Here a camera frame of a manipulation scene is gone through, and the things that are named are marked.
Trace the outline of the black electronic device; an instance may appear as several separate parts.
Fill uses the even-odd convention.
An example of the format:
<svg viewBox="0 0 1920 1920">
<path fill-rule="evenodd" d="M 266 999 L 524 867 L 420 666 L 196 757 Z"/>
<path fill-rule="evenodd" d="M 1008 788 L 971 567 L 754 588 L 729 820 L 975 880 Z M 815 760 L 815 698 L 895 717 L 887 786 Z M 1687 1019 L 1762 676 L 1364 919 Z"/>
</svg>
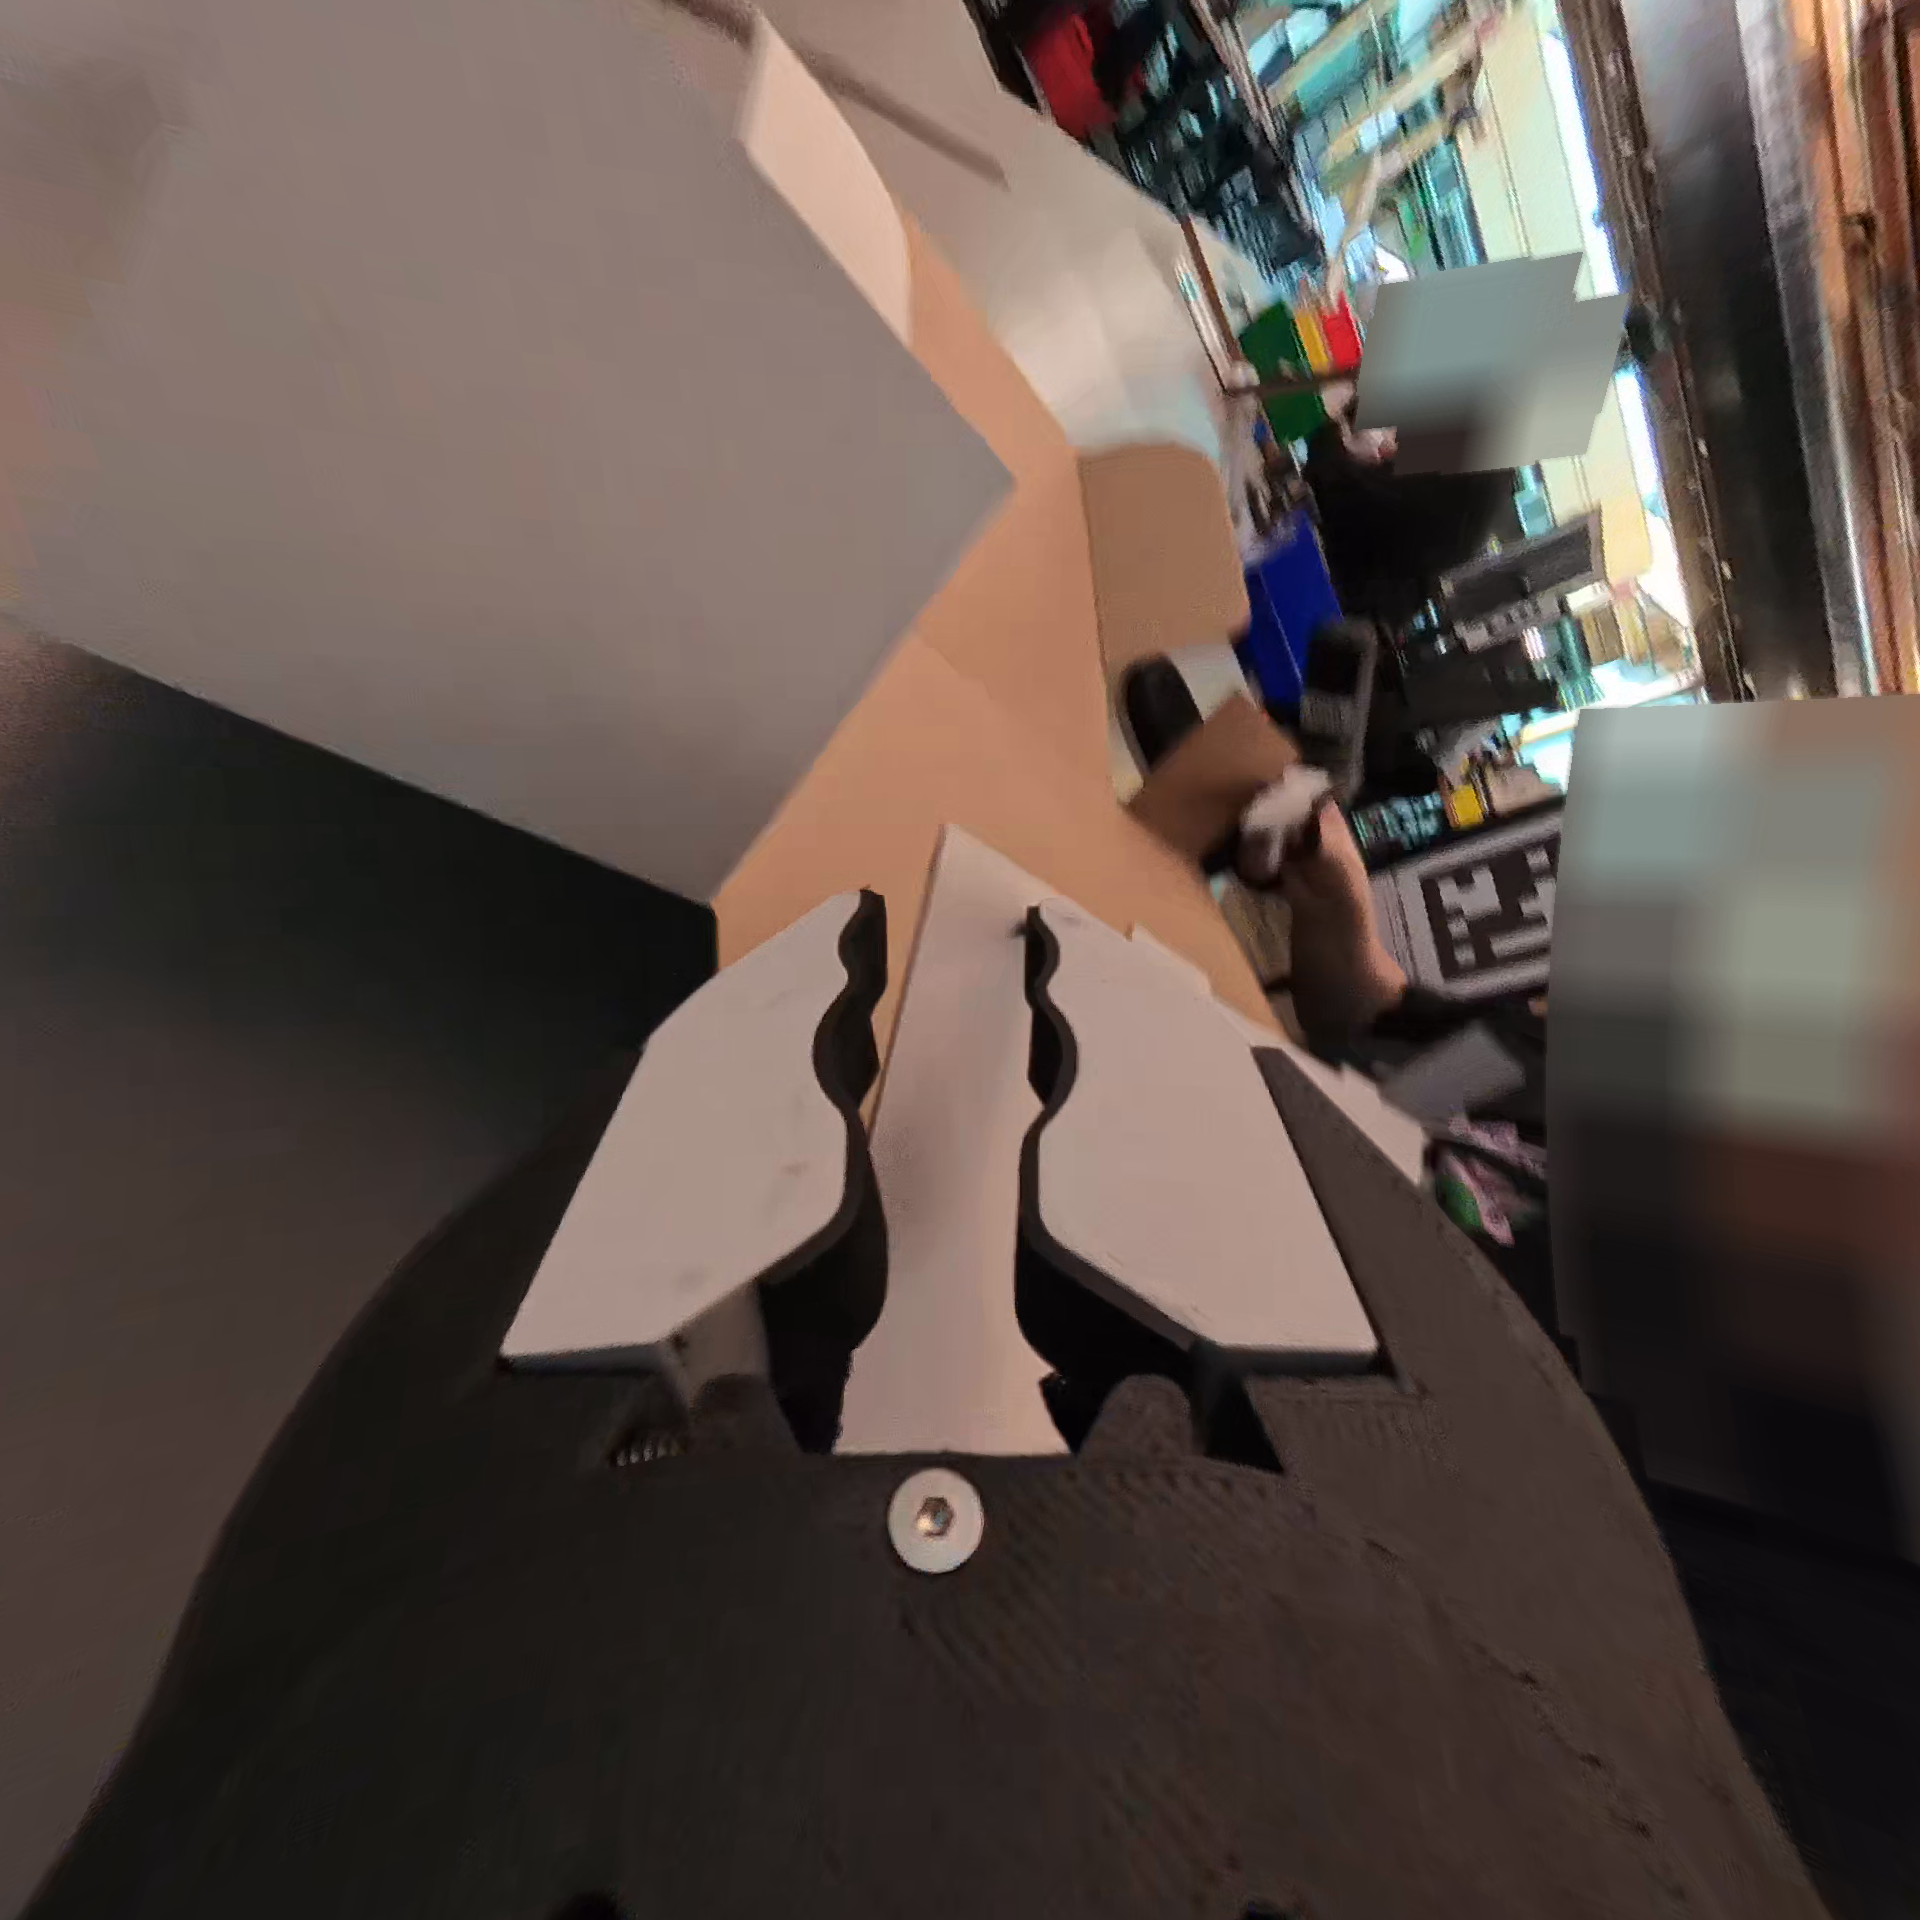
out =
<svg viewBox="0 0 1920 1920">
<path fill-rule="evenodd" d="M 1587 512 L 1454 567 L 1439 585 L 1439 607 L 1454 623 L 1484 620 L 1505 609 L 1596 585 L 1603 575 L 1601 514 Z"/>
</svg>

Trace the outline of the dark metal beam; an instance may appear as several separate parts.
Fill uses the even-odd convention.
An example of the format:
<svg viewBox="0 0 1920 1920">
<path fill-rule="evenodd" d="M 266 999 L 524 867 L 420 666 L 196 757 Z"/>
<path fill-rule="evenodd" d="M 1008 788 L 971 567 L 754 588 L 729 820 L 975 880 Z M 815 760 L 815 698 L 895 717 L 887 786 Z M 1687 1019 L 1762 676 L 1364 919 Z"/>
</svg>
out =
<svg viewBox="0 0 1920 1920">
<path fill-rule="evenodd" d="M 1710 696 L 1882 690 L 1788 4 L 1560 7 Z"/>
</svg>

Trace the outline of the person's right hand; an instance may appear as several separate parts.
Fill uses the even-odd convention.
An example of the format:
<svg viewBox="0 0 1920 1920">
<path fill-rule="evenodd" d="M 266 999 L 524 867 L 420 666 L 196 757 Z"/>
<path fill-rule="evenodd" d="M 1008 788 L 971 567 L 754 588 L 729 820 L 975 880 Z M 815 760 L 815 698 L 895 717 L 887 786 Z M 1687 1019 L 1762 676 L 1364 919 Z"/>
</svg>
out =
<svg viewBox="0 0 1920 1920">
<path fill-rule="evenodd" d="M 1281 883 L 1304 936 L 1355 948 L 1377 940 L 1370 872 L 1339 807 L 1316 810 L 1287 840 Z"/>
</svg>

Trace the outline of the white and brown cardboard box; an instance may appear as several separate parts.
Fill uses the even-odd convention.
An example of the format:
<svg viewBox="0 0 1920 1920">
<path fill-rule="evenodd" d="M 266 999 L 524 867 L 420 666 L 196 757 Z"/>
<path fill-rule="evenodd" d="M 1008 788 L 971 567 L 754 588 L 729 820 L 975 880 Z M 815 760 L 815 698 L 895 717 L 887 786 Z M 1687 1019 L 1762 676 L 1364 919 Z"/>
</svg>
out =
<svg viewBox="0 0 1920 1920">
<path fill-rule="evenodd" d="M 1025 922 L 1265 1037 L 1108 685 L 1239 553 L 1169 223 L 886 128 L 771 4 L 6 4 L 6 617 L 711 906 L 887 897 L 843 1449 L 1062 1451 Z"/>
</svg>

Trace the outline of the wooden structure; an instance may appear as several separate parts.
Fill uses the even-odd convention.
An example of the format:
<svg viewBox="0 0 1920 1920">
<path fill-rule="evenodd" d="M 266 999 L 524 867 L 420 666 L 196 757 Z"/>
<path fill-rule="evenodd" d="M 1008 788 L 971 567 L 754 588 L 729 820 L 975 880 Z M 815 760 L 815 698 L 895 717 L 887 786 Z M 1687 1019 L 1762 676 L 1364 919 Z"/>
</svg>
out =
<svg viewBox="0 0 1920 1920">
<path fill-rule="evenodd" d="M 1874 690 L 1918 690 L 1918 4 L 1792 4 L 1816 279 Z"/>
</svg>

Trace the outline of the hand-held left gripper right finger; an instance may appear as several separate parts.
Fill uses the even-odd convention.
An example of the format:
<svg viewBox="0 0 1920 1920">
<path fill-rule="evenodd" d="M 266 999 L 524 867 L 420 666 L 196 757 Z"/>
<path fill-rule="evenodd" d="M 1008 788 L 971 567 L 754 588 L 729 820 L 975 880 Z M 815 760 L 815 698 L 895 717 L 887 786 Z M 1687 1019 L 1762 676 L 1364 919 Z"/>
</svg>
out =
<svg viewBox="0 0 1920 1920">
<path fill-rule="evenodd" d="M 1064 1377 L 1367 1375 L 1377 1327 L 1249 1031 L 1071 900 L 1025 922 L 1019 1327 Z"/>
</svg>

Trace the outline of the black and white sign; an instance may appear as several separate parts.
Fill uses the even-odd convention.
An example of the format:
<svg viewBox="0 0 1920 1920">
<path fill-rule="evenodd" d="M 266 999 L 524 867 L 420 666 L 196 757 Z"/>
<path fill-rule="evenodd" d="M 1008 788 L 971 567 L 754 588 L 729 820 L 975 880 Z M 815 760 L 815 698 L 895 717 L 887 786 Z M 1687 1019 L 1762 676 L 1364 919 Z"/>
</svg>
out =
<svg viewBox="0 0 1920 1920">
<path fill-rule="evenodd" d="M 1545 992 L 1561 813 L 1458 836 L 1372 877 L 1383 946 L 1418 992 L 1458 1004 Z"/>
</svg>

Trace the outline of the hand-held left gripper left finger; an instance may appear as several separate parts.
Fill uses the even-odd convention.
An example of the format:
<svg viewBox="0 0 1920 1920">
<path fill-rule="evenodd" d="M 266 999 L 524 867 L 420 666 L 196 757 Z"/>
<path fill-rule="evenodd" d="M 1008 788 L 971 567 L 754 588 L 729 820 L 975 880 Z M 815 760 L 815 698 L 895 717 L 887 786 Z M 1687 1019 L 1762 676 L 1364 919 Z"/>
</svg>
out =
<svg viewBox="0 0 1920 1920">
<path fill-rule="evenodd" d="M 655 1377 L 838 1377 L 886 1297 L 863 1104 L 886 900 L 847 892 L 714 973 L 644 1043 L 502 1360 Z"/>
</svg>

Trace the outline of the person's right forearm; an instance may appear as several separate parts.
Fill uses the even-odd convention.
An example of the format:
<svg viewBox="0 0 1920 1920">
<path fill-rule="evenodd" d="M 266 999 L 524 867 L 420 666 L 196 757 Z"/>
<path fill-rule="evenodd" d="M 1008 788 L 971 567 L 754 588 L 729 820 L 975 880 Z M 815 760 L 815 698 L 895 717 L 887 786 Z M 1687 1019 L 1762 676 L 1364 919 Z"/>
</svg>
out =
<svg viewBox="0 0 1920 1920">
<path fill-rule="evenodd" d="M 1378 937 L 1299 924 L 1290 948 L 1290 999 L 1304 1037 L 1337 1049 L 1394 1016 L 1409 977 Z"/>
</svg>

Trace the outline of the blue bin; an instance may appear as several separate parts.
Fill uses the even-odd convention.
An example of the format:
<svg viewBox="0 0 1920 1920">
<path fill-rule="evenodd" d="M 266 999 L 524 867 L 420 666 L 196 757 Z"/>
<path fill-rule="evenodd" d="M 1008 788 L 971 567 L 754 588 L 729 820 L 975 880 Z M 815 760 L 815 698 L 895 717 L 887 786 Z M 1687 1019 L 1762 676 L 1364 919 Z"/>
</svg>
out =
<svg viewBox="0 0 1920 1920">
<path fill-rule="evenodd" d="M 1305 509 L 1281 519 L 1243 562 L 1249 620 L 1232 642 L 1263 705 L 1295 708 L 1312 639 L 1343 620 L 1316 525 Z"/>
</svg>

